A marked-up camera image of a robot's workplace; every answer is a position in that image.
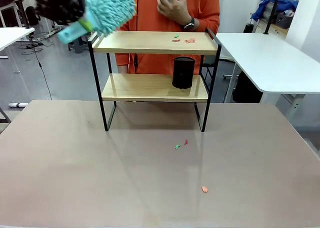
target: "beige tabletop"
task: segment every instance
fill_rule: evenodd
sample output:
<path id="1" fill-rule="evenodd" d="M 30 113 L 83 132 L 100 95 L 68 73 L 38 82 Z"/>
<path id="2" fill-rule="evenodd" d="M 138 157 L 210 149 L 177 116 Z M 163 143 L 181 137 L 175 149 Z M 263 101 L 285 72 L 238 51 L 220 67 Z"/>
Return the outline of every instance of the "beige tabletop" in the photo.
<path id="1" fill-rule="evenodd" d="M 0 179 L 5 226 L 320 225 L 320 161 L 259 104 L 211 105 L 201 133 L 192 104 L 119 103 L 107 133 L 97 102 L 33 101 L 0 135 Z"/>

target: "lower shelf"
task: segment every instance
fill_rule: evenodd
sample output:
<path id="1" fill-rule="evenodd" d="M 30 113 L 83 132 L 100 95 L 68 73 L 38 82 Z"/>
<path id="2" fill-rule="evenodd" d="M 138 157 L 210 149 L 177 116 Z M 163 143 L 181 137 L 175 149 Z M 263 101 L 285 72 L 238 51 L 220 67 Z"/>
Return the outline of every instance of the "lower shelf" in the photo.
<path id="1" fill-rule="evenodd" d="M 103 101 L 207 102 L 208 94 L 199 75 L 193 76 L 189 89 L 172 86 L 172 75 L 110 75 L 102 92 Z"/>

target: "black cup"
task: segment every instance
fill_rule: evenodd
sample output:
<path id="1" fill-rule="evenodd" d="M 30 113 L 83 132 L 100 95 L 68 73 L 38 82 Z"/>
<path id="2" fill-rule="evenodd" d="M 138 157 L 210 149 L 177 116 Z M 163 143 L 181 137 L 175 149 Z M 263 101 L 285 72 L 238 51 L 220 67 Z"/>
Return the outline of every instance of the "black cup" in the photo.
<path id="1" fill-rule="evenodd" d="M 177 57 L 173 64 L 172 85 L 179 89 L 192 87 L 195 60 L 190 57 Z"/>

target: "person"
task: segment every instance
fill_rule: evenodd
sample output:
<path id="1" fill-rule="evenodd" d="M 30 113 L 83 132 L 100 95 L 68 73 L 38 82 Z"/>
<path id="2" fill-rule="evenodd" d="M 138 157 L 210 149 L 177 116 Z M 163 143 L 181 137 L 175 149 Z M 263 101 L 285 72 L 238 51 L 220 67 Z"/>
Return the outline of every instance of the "person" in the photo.
<path id="1" fill-rule="evenodd" d="M 136 15 L 119 30 L 205 32 L 215 34 L 220 23 L 220 0 L 135 0 Z M 172 74 L 174 59 L 193 58 L 195 74 L 199 72 L 200 55 L 116 54 L 120 73 Z"/>

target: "two-tier shelf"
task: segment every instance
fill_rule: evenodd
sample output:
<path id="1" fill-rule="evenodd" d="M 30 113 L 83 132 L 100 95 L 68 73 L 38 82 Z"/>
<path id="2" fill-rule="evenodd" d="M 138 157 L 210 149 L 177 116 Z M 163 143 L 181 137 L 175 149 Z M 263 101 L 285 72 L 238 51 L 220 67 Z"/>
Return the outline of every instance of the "two-tier shelf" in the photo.
<path id="1" fill-rule="evenodd" d="M 117 101 L 136 102 L 191 102 L 194 103 L 202 132 L 206 129 L 208 112 L 218 69 L 221 43 L 211 30 L 206 32 L 180 32 L 180 42 L 172 42 L 177 32 L 117 31 L 104 37 L 94 33 L 88 40 L 94 79 L 106 131 L 109 130 L 117 107 Z M 195 43 L 185 40 L 195 39 Z M 106 53 L 109 66 L 109 79 L 101 93 L 94 53 Z M 201 55 L 199 75 L 194 75 L 190 89 L 177 89 L 172 86 L 172 75 L 157 74 L 114 74 L 110 53 L 131 54 L 192 54 Z M 215 55 L 213 72 L 207 67 L 210 83 L 202 73 L 204 55 Z M 113 101 L 113 109 L 107 122 L 103 101 Z M 203 122 L 197 103 L 206 103 Z"/>

